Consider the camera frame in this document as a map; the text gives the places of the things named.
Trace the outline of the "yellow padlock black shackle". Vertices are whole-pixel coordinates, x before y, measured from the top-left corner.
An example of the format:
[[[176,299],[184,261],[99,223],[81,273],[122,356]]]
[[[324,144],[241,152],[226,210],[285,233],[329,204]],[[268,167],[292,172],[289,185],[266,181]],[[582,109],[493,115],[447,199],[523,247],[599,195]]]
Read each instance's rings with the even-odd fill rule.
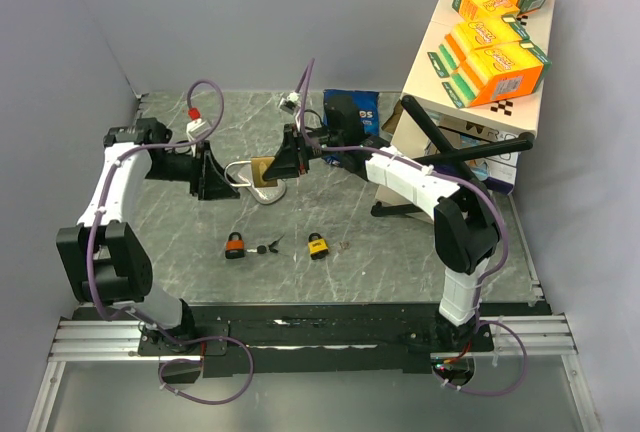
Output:
[[[329,246],[319,233],[311,233],[308,237],[309,255],[312,260],[320,260],[329,254]]]

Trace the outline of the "black head key bunch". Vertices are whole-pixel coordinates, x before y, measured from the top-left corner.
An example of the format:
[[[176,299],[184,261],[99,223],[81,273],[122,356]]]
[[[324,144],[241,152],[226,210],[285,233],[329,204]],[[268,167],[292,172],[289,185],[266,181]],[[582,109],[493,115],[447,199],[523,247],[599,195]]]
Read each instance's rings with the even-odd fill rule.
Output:
[[[264,245],[257,245],[253,248],[248,248],[245,250],[248,254],[257,254],[257,255],[265,255],[265,254],[279,254],[280,253],[280,241],[284,238],[283,235],[278,237],[277,239],[271,241],[270,243]]]

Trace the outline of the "brass padlock silver shackle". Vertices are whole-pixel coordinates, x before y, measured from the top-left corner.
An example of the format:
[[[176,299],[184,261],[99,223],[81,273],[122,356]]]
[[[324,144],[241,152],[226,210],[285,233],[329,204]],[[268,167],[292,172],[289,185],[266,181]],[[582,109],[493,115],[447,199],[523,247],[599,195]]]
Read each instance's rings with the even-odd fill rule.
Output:
[[[234,188],[273,188],[278,185],[278,180],[268,180],[264,174],[274,160],[273,156],[262,156],[233,161],[225,166],[224,175]]]

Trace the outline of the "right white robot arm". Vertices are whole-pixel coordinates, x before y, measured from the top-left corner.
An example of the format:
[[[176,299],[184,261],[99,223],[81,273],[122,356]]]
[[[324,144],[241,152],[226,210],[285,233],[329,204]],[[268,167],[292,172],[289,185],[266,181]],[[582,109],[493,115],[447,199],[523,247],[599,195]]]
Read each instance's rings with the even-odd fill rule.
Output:
[[[256,176],[264,182],[297,178],[316,158],[336,156],[363,180],[386,187],[425,213],[434,226],[434,249],[445,266],[445,282],[434,334],[448,350],[459,350],[480,327],[479,300],[488,264],[498,247],[508,246],[504,221],[487,189],[463,162],[453,176],[438,173],[366,131],[359,108],[347,94],[324,103],[318,127],[297,109],[270,163]]]

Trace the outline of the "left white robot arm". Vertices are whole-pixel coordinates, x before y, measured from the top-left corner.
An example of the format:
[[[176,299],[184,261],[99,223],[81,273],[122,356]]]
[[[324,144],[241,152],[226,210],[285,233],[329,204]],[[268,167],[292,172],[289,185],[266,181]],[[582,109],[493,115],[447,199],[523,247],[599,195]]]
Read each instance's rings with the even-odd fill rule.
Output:
[[[104,162],[86,210],[58,231],[56,247],[73,295],[105,321],[131,317],[152,343],[177,354],[199,342],[191,307],[155,283],[152,261],[130,219],[145,180],[186,182],[200,201],[236,198],[208,140],[211,125],[186,142],[155,118],[113,127],[103,138]]]

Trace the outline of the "orange black small padlock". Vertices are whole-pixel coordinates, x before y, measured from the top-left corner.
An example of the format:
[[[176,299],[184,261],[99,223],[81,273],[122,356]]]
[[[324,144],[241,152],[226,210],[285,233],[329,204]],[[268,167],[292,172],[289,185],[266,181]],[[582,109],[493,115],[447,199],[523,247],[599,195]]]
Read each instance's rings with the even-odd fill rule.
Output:
[[[239,232],[231,232],[225,245],[224,256],[227,260],[244,258],[246,255],[245,243]]]

